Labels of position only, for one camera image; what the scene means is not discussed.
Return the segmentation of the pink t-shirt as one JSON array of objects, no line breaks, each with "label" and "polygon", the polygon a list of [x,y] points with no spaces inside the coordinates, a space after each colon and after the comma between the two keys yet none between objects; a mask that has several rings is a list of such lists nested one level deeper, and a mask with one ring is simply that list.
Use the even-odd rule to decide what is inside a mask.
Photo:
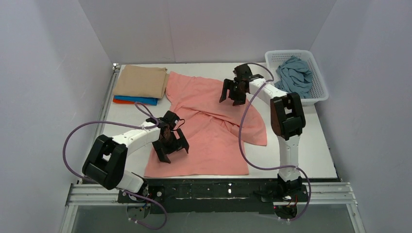
[{"label": "pink t-shirt", "polygon": [[223,82],[216,79],[170,73],[166,96],[170,110],[186,120],[181,129],[189,153],[170,154],[168,164],[151,151],[145,177],[249,173],[240,150],[244,143],[266,146],[266,126],[253,106],[233,106],[230,100],[219,103],[222,87]]}]

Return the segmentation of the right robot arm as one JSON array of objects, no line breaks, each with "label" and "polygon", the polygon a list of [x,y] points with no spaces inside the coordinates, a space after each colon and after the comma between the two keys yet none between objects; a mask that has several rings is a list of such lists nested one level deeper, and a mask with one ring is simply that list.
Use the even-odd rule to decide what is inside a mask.
[{"label": "right robot arm", "polygon": [[270,107],[271,128],[277,136],[280,155],[280,166],[276,167],[277,185],[273,194],[277,198],[293,197],[302,187],[298,147],[306,120],[300,96],[281,91],[264,78],[253,76],[241,81],[225,79],[219,101],[230,98],[235,106],[242,105],[246,103],[247,93]]}]

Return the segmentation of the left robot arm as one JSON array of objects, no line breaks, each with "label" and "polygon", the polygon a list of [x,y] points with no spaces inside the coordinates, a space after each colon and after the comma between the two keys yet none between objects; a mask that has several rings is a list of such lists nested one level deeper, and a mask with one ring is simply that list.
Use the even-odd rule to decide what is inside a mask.
[{"label": "left robot arm", "polygon": [[168,155],[184,149],[189,150],[181,129],[173,130],[174,123],[159,123],[148,120],[125,133],[108,137],[98,136],[82,167],[82,172],[107,190],[121,189],[139,193],[145,180],[125,170],[127,157],[147,144],[152,144],[160,162],[171,163]]}]

